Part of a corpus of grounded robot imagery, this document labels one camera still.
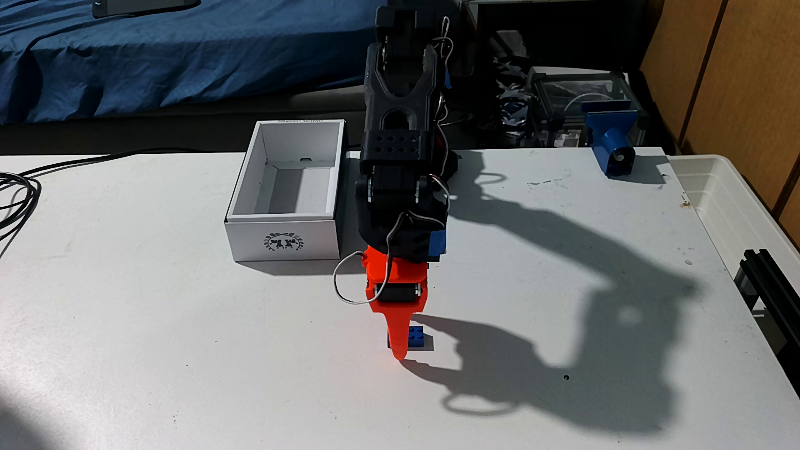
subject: printed logo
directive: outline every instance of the printed logo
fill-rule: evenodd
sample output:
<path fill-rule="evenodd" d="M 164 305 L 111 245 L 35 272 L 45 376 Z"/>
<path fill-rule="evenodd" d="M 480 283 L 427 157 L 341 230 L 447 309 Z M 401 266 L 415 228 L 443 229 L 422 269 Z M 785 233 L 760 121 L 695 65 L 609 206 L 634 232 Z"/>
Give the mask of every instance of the printed logo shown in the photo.
<path fill-rule="evenodd" d="M 264 238 L 264 247 L 272 251 L 276 250 L 300 250 L 302 248 L 302 238 L 295 233 L 270 233 Z"/>

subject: white table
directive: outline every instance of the white table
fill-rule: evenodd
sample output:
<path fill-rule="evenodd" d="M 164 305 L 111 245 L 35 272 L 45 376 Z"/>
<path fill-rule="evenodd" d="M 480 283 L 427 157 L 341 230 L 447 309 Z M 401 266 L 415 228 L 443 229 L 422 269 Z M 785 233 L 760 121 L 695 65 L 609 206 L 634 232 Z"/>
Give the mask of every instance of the white table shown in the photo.
<path fill-rule="evenodd" d="M 0 259 L 0 448 L 797 448 L 800 400 L 666 158 L 637 152 L 626 180 L 586 148 L 462 152 L 435 350 L 403 365 L 330 263 L 231 260 L 242 154 L 44 175 Z"/>

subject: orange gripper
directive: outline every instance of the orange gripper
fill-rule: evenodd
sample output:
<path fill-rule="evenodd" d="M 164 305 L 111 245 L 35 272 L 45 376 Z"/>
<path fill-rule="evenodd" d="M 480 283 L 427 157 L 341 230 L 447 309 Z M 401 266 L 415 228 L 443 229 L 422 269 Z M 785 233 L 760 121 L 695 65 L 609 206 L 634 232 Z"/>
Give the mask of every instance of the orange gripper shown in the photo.
<path fill-rule="evenodd" d="M 375 288 L 380 288 L 386 278 L 386 255 L 367 247 L 362 258 L 366 268 L 366 298 L 375 297 Z M 408 327 L 411 315 L 422 312 L 428 299 L 428 263 L 412 263 L 406 259 L 393 258 L 389 283 L 418 283 L 421 293 L 414 302 L 389 303 L 380 299 L 370 303 L 372 312 L 386 317 L 389 328 L 389 345 L 397 360 L 406 358 L 408 352 Z"/>

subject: open box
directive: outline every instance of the open box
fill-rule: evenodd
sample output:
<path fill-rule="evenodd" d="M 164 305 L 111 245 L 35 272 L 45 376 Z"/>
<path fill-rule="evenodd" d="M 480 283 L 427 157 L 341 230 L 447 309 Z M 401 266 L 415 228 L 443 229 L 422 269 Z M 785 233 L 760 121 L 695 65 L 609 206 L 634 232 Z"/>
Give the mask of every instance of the open box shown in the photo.
<path fill-rule="evenodd" d="M 225 230 L 235 261 L 338 259 L 345 121 L 256 122 Z"/>

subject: blue bedsheet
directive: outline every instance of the blue bedsheet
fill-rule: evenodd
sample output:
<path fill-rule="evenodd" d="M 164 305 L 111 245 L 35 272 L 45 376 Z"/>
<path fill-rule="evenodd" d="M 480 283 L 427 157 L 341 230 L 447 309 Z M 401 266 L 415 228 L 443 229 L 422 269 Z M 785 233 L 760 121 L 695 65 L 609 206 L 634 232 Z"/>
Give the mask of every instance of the blue bedsheet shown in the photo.
<path fill-rule="evenodd" d="M 0 124 L 357 84 L 385 0 L 202 0 L 100 19 L 91 3 L 0 0 Z"/>

